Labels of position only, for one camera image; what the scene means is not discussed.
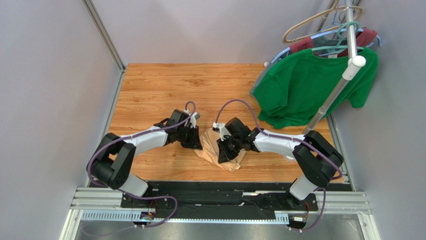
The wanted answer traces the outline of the beige cloth napkin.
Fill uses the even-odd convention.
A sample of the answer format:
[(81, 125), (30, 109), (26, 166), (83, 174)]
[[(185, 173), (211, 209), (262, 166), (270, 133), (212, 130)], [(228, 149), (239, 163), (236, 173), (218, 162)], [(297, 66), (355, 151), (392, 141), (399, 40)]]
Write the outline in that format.
[(246, 154), (245, 150), (241, 150), (238, 156), (231, 161), (219, 163), (219, 147), (217, 140), (220, 139), (220, 134), (212, 129), (207, 129), (199, 136), (202, 149), (194, 149), (195, 154), (207, 162), (216, 165), (217, 167), (228, 171), (235, 172), (241, 168), (241, 162)]

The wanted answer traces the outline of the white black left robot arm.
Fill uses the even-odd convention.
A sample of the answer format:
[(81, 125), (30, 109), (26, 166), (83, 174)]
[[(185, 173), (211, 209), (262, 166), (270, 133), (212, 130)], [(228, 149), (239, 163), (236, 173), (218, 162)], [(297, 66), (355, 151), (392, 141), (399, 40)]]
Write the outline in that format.
[(179, 142), (185, 149), (202, 150), (196, 124), (199, 117), (196, 111), (176, 109), (169, 118), (147, 130), (121, 136), (106, 134), (86, 167), (91, 182), (132, 197), (143, 197), (149, 184), (131, 173), (134, 158), (174, 142)]

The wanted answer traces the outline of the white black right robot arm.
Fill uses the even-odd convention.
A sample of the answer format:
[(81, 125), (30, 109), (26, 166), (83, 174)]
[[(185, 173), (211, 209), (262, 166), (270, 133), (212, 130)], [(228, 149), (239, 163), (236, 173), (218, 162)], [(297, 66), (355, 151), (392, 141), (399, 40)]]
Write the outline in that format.
[(217, 140), (220, 164), (235, 159), (242, 151), (275, 153), (287, 161), (296, 161), (302, 175), (289, 193), (297, 200), (305, 200), (318, 188), (326, 188), (339, 175), (344, 157), (317, 131), (288, 135), (262, 128), (249, 129), (237, 117), (227, 123), (213, 123), (220, 134)]

